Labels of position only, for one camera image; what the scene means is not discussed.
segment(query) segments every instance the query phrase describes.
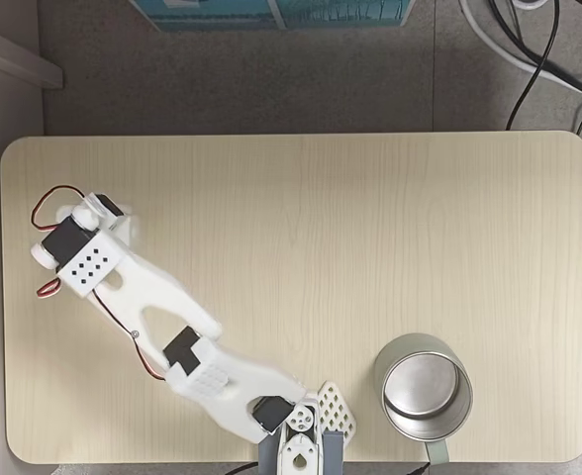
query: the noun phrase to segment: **white robotic arm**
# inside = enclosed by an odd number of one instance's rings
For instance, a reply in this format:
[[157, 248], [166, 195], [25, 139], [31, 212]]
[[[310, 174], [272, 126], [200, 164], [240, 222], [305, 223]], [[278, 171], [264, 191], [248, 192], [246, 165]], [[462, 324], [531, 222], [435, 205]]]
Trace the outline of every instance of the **white robotic arm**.
[[[277, 368], [218, 346], [221, 325], [176, 279], [135, 255], [116, 236], [124, 216], [108, 197], [91, 194], [32, 248], [32, 255], [130, 335], [165, 373], [157, 379], [201, 405], [222, 428], [261, 442], [282, 425], [306, 389]], [[122, 278], [119, 288], [105, 281], [113, 271]], [[164, 349], [149, 337], [147, 307], [170, 312], [187, 325]]]
[[[91, 302], [133, 339], [151, 376], [198, 403], [220, 427], [259, 444], [261, 475], [342, 475], [343, 449], [356, 422], [337, 386], [327, 382], [319, 393], [307, 394], [283, 371], [221, 348], [219, 322], [180, 282], [127, 246], [131, 217], [107, 196], [82, 195], [81, 204], [64, 208], [57, 225], [37, 225], [40, 205], [59, 188], [81, 194], [59, 185], [32, 213], [32, 224], [49, 232], [32, 247], [32, 255], [57, 276], [38, 295], [53, 295], [64, 283]], [[120, 275], [121, 286], [106, 281], [111, 272]], [[148, 307], [186, 324], [165, 348], [157, 348], [149, 336]]]

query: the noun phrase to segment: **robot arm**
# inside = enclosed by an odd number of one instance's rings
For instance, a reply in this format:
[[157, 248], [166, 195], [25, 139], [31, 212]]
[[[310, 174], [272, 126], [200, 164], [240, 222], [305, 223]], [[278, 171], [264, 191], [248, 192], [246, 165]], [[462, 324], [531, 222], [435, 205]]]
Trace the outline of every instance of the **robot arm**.
[[[218, 346], [221, 325], [176, 279], [117, 237], [124, 216], [105, 195], [88, 195], [32, 248], [32, 255], [132, 337], [165, 373], [157, 379], [198, 403], [222, 428], [260, 443], [282, 425], [306, 389], [277, 368]], [[104, 280], [113, 271], [122, 278], [119, 288]], [[187, 325], [164, 349], [149, 337], [143, 314], [147, 307], [162, 308]]]

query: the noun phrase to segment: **cup rim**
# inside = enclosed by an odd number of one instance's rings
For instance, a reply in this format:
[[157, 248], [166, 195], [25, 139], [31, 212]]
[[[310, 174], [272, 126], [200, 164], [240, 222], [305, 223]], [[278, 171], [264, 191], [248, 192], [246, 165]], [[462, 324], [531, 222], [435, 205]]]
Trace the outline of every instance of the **cup rim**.
[[[385, 390], [386, 390], [386, 385], [388, 383], [388, 378], [390, 377], [392, 372], [395, 370], [395, 368], [397, 366], [399, 366], [401, 363], [403, 363], [404, 361], [406, 361], [412, 357], [421, 356], [423, 354], [432, 354], [434, 356], [439, 356], [443, 359], [446, 359], [451, 364], [453, 364], [454, 368], [456, 368], [458, 370], [458, 372], [462, 376], [462, 379], [466, 382], [467, 390], [469, 393], [469, 406], [467, 407], [467, 412], [465, 413], [464, 418], [462, 418], [462, 421], [460, 422], [460, 424], [458, 424], [458, 426], [456, 426], [450, 432], [448, 432], [447, 434], [445, 434], [441, 437], [420, 438], [420, 437], [410, 435], [410, 434], [404, 432], [400, 427], [398, 427], [394, 423], [394, 421], [392, 420], [390, 415], [388, 414], [388, 405], [386, 404], [386, 400], [385, 400], [385, 394], [386, 394]], [[438, 442], [440, 440], [445, 440], [446, 438], [454, 435], [460, 428], [462, 428], [462, 426], [464, 426], [464, 424], [467, 422], [467, 419], [469, 419], [469, 415], [471, 414], [472, 407], [473, 407], [473, 388], [471, 386], [471, 380], [469, 379], [469, 376], [467, 375], [467, 371], [464, 369], [464, 367], [462, 366], [462, 363], [460, 361], [456, 361], [451, 356], [443, 354], [443, 353], [438, 352], [438, 351], [422, 349], [420, 351], [414, 351], [414, 352], [408, 354], [407, 356], [401, 358], [399, 361], [397, 361], [396, 363], [394, 363], [393, 365], [390, 366], [389, 371], [386, 372], [385, 376], [383, 377], [383, 381], [381, 383], [381, 409], [383, 410], [383, 414], [388, 419], [388, 422], [390, 423], [390, 425], [393, 428], [395, 428], [397, 430], [397, 432], [399, 432], [404, 437], [407, 437], [410, 440], [415, 440], [417, 442], [423, 442], [423, 443], [425, 443], [425, 442]]]

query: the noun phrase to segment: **white cable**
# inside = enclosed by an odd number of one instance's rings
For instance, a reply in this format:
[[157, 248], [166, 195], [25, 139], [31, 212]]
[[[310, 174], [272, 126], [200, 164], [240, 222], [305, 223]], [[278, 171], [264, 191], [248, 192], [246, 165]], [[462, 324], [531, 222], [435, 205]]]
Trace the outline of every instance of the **white cable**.
[[513, 4], [522, 10], [536, 10], [547, 2], [548, 0], [513, 0]]
[[[460, 9], [462, 10], [462, 14], [464, 15], [465, 19], [467, 20], [467, 23], [469, 24], [469, 26], [471, 27], [471, 30], [473, 30], [473, 33], [475, 33], [476, 36], [480, 40], [482, 40], [482, 42], [485, 45], [487, 45], [495, 54], [497, 54], [498, 56], [500, 56], [504, 60], [508, 61], [513, 66], [518, 67], [522, 71], [529, 72], [530, 74], [533, 74], [535, 72], [536, 67], [533, 64], [530, 64], [529, 62], [522, 61], [518, 57], [512, 55], [510, 52], [508, 52], [503, 47], [501, 47], [496, 42], [494, 42], [489, 36], [487, 36], [487, 34], [480, 28], [480, 26], [476, 22], [476, 19], [473, 17], [473, 14], [471, 13], [471, 9], [469, 8], [468, 0], [458, 0], [458, 3], [460, 3]], [[552, 74], [548, 71], [544, 71], [544, 70], [541, 71], [539, 73], [539, 77], [541, 77], [543, 79], [548, 79], [549, 81], [555, 82], [555, 83], [557, 83], [561, 86], [564, 86], [572, 91], [575, 91], [575, 92], [578, 92], [579, 94], [582, 94], [582, 91], [577, 89], [575, 86], [568, 84], [566, 81], [561, 80], [560, 78], [558, 78], [557, 76], [555, 76], [554, 74]]]

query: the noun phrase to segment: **red wire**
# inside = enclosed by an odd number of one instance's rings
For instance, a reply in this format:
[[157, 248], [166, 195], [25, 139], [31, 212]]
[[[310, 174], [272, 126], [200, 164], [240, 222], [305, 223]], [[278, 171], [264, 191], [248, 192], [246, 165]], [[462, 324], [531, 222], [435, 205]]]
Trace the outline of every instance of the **red wire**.
[[[102, 299], [100, 299], [100, 296], [97, 295], [97, 292], [95, 292], [95, 289], [93, 289], [92, 292], [93, 292], [93, 295], [95, 296], [95, 299], [97, 300], [97, 302], [102, 306], [104, 311], [107, 314], [109, 314], [111, 319], [113, 319], [115, 321], [115, 323], [117, 325], [119, 325], [126, 333], [130, 334], [130, 332], [127, 330], [127, 328], [122, 325], [122, 323], [117, 319], [117, 317], [115, 317], [115, 315], [113, 315], [113, 312], [111, 312], [111, 310], [106, 306], [106, 304], [102, 301]], [[159, 381], [165, 381], [165, 378], [163, 376], [161, 376], [159, 373], [154, 371], [154, 369], [152, 369], [152, 367], [147, 362], [146, 357], [144, 356], [144, 354], [140, 350], [139, 345], [137, 344], [137, 342], [135, 341], [135, 339], [133, 338], [132, 335], [131, 335], [131, 339], [133, 340], [133, 344], [135, 345], [135, 350], [137, 351], [137, 355], [140, 358], [140, 360], [142, 361], [142, 365], [144, 366], [144, 369], [147, 371], [147, 373], [150, 376], [152, 376], [154, 379], [157, 379]]]
[[[36, 215], [38, 214], [38, 211], [41, 209], [41, 207], [43, 206], [45, 201], [48, 199], [48, 197], [51, 196], [53, 193], [55, 193], [57, 190], [72, 190], [72, 191], [76, 192], [78, 195], [80, 195], [82, 198], [84, 198], [84, 193], [82, 193], [78, 188], [76, 188], [74, 186], [55, 185], [53, 188], [51, 188], [49, 191], [47, 191], [47, 193], [45, 193], [40, 200], [38, 200], [38, 203], [36, 204], [36, 206], [32, 210], [32, 216], [31, 216], [32, 226], [39, 231], [53, 231], [55, 228], [57, 228], [57, 224], [43, 226], [43, 225], [39, 225], [36, 223]], [[51, 297], [52, 295], [57, 294], [57, 292], [60, 290], [60, 287], [61, 287], [60, 279], [58, 277], [56, 277], [56, 278], [50, 280], [47, 284], [42, 286], [40, 289], [38, 289], [36, 291], [36, 295], [41, 299], [44, 299], [46, 297]]]
[[[84, 193], [82, 193], [78, 188], [71, 186], [71, 185], [56, 185], [53, 188], [51, 188], [49, 191], [47, 191], [47, 193], [45, 193], [43, 195], [43, 197], [38, 201], [38, 203], [36, 204], [36, 206], [32, 210], [32, 216], [31, 216], [32, 226], [34, 226], [34, 228], [36, 228], [39, 231], [53, 231], [58, 226], [57, 223], [54, 225], [39, 225], [38, 223], [36, 223], [36, 215], [38, 214], [38, 211], [41, 209], [41, 207], [43, 206], [45, 201], [53, 193], [55, 193], [57, 190], [72, 190], [72, 191], [76, 192], [78, 195], [80, 195], [82, 198], [84, 198]], [[42, 299], [46, 298], [46, 297], [50, 297], [52, 295], [55, 295], [60, 290], [60, 287], [61, 287], [60, 279], [59, 279], [59, 277], [55, 277], [54, 279], [50, 280], [47, 284], [42, 286], [40, 289], [38, 289], [36, 291], [36, 295]], [[126, 327], [124, 327], [122, 325], [122, 323], [115, 317], [115, 315], [113, 315], [111, 310], [104, 304], [102, 299], [100, 299], [99, 295], [97, 295], [97, 292], [95, 292], [95, 290], [93, 290], [93, 295], [97, 299], [98, 303], [102, 306], [102, 308], [106, 311], [106, 313], [109, 314], [109, 316], [115, 321], [115, 323], [117, 325], [119, 325], [122, 329], [124, 329], [124, 331], [126, 331], [126, 333], [130, 334], [129, 331], [126, 329]], [[154, 369], [152, 369], [152, 367], [147, 362], [146, 357], [144, 356], [144, 354], [140, 350], [140, 347], [134, 338], [133, 338], [133, 344], [135, 345], [135, 350], [137, 351], [137, 355], [140, 357], [140, 360], [142, 361], [142, 365], [144, 366], [147, 373], [150, 376], [152, 376], [154, 379], [158, 379], [159, 381], [165, 381], [165, 379], [159, 373], [157, 373], [156, 371], [154, 371]]]
[[54, 279], [50, 280], [47, 284], [36, 291], [36, 295], [39, 296], [41, 299], [46, 297], [50, 297], [52, 295], [57, 294], [58, 290], [60, 290], [61, 282], [59, 277], [55, 277]]
[[47, 191], [47, 193], [45, 193], [43, 195], [43, 198], [41, 198], [38, 201], [38, 203], [36, 204], [36, 206], [32, 210], [32, 218], [31, 218], [32, 226], [34, 226], [34, 228], [36, 228], [38, 231], [53, 231], [55, 228], [57, 228], [57, 223], [54, 225], [39, 225], [36, 223], [36, 215], [38, 214], [38, 211], [41, 209], [41, 206], [45, 203], [45, 201], [48, 199], [48, 197], [51, 196], [53, 193], [55, 193], [57, 190], [72, 190], [72, 191], [76, 192], [78, 195], [80, 195], [82, 198], [84, 198], [84, 193], [82, 193], [79, 189], [77, 189], [74, 186], [55, 185], [53, 188], [51, 188], [49, 191]]

